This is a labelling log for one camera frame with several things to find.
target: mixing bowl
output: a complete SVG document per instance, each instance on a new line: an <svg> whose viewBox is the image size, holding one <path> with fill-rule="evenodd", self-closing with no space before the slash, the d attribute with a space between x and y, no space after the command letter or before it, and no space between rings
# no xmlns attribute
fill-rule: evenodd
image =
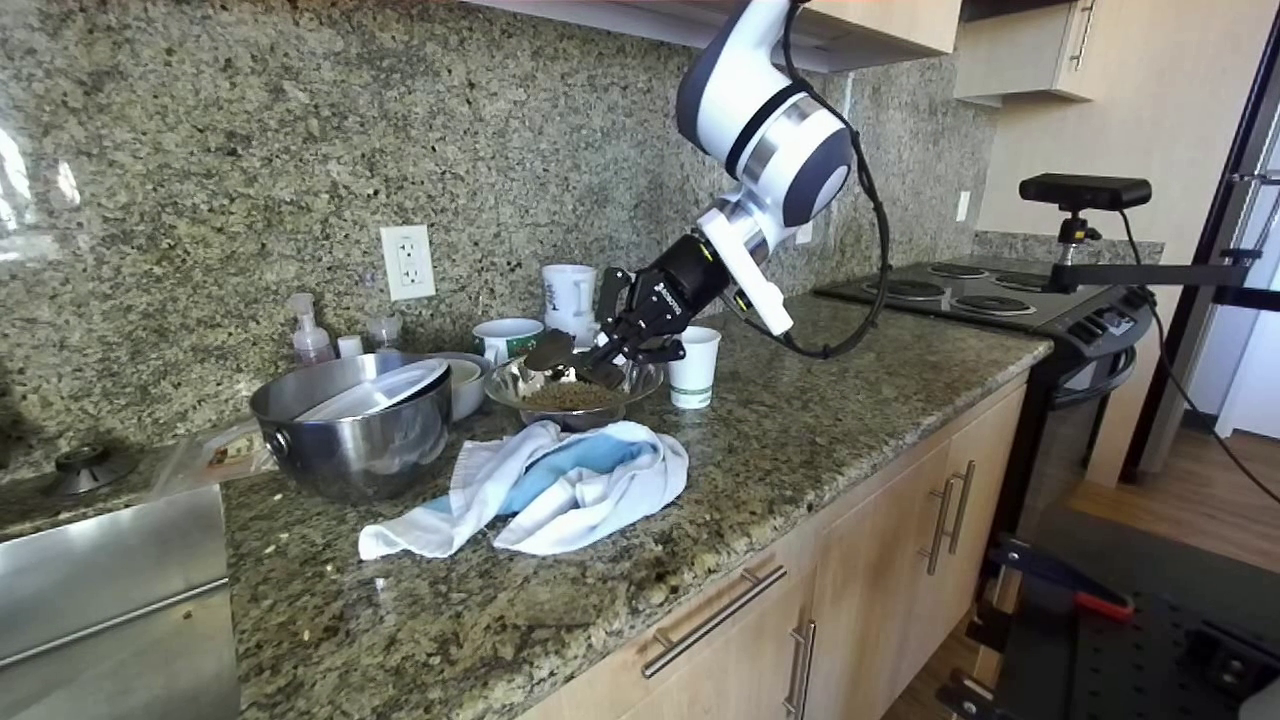
<svg viewBox="0 0 1280 720"><path fill-rule="evenodd" d="M515 409L524 424L600 428L664 382L664 365L614 359L614 368L614 382L580 382L574 376L526 370L524 359L488 365L485 396Z"/></svg>
<svg viewBox="0 0 1280 720"><path fill-rule="evenodd" d="M446 359L421 392L372 415L300 420L335 392L372 382L410 359L399 352L327 359L290 368L252 392L247 409L278 471L327 499L385 499L423 478L446 438Z"/></svg>

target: cabinet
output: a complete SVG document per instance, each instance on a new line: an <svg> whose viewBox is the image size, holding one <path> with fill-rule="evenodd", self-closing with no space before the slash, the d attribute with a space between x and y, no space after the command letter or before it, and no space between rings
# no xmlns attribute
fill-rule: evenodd
<svg viewBox="0 0 1280 720"><path fill-rule="evenodd" d="M473 0L664 45L704 48L734 0ZM811 0L798 11L794 62L848 71L950 50L959 0Z"/></svg>
<svg viewBox="0 0 1280 720"><path fill-rule="evenodd" d="M1087 100L1087 34L1100 0L1049 5L959 23L955 100L1060 96Z"/></svg>
<svg viewBox="0 0 1280 720"><path fill-rule="evenodd" d="M1019 396L1000 388L526 716L884 716L977 597Z"/></svg>

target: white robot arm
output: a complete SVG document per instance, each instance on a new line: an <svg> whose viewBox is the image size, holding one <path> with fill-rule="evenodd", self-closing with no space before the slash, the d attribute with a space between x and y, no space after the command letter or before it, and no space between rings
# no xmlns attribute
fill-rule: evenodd
<svg viewBox="0 0 1280 720"><path fill-rule="evenodd" d="M734 189L717 200L655 264L626 276L625 299L605 312L605 357L630 357L686 326L725 289L793 330L782 292L758 272L798 223L825 210L854 175L851 126L777 62L804 0L747 0L706 38L674 96L674 126L725 162Z"/></svg>

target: wooden floor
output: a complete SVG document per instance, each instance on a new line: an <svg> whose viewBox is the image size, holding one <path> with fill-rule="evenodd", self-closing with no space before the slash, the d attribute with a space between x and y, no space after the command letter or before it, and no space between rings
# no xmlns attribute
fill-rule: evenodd
<svg viewBox="0 0 1280 720"><path fill-rule="evenodd" d="M1280 497L1280 442L1242 432L1236 432L1226 442ZM1071 506L1280 573L1280 503L1250 489L1216 449L1213 432L1201 428L1182 428L1177 436L1161 476L1120 489L1078 489ZM950 668L970 668L970 659L977 643L955 633L890 704L886 720L942 720L948 707L934 704L934 687L950 676Z"/></svg>

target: white towel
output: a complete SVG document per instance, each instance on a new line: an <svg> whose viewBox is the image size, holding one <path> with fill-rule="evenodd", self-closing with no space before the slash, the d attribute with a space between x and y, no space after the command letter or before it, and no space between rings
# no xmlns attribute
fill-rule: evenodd
<svg viewBox="0 0 1280 720"><path fill-rule="evenodd" d="M361 527L361 558L392 552L452 556L493 515L515 520L493 541L526 556L563 556L668 506L686 485L686 451L642 424L561 432L526 424L518 436L469 438L446 497L396 520Z"/></svg>

